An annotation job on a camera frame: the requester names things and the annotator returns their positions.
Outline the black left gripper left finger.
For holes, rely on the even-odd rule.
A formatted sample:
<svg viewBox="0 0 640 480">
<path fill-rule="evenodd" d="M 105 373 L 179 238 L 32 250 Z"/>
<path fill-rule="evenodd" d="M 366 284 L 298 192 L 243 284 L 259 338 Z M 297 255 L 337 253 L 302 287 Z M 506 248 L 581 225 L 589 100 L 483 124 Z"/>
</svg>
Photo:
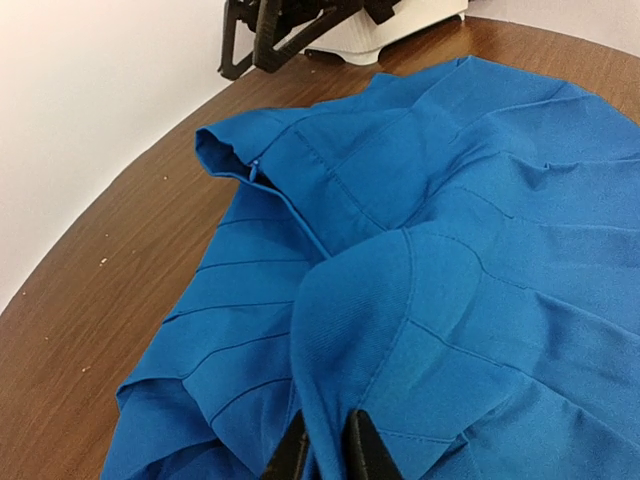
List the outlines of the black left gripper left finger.
<svg viewBox="0 0 640 480">
<path fill-rule="evenodd" d="M 263 480 L 301 480 L 307 463 L 310 440 L 304 417 L 298 411 L 269 460 Z"/>
</svg>

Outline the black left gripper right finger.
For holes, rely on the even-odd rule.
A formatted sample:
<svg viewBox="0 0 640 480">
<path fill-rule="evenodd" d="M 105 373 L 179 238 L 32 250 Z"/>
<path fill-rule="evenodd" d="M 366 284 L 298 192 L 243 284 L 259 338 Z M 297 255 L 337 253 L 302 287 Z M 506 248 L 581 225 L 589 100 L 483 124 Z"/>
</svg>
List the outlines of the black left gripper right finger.
<svg viewBox="0 0 640 480">
<path fill-rule="evenodd" d="M 399 480 L 398 467 L 369 414 L 353 410 L 344 428 L 344 460 L 348 479 Z"/>
</svg>

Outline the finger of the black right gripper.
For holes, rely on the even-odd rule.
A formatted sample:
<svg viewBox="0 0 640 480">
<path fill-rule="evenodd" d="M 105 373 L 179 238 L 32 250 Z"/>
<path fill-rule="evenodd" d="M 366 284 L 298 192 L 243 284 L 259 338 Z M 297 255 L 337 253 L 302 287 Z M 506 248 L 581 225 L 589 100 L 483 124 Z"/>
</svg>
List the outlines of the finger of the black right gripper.
<svg viewBox="0 0 640 480">
<path fill-rule="evenodd" d="M 345 20 L 344 1 L 256 1 L 253 64 L 277 71 Z"/>
<path fill-rule="evenodd" d="M 220 75 L 227 80 L 239 79 L 253 65 L 253 51 L 234 60 L 236 29 L 238 23 L 245 24 L 255 32 L 259 13 L 259 1 L 227 0 L 224 5 L 224 21 L 221 45 Z"/>
</svg>

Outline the blue pleated skirt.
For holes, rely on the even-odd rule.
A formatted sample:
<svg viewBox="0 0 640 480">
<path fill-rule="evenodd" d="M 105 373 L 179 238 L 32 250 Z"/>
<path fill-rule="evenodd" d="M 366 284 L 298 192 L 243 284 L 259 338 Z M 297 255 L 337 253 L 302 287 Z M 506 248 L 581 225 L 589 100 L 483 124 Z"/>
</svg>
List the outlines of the blue pleated skirt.
<svg viewBox="0 0 640 480">
<path fill-rule="evenodd" d="M 255 479 L 288 426 L 347 475 L 639 475 L 639 128 L 476 57 L 199 129 L 234 199 L 117 392 L 106 479 Z"/>
</svg>

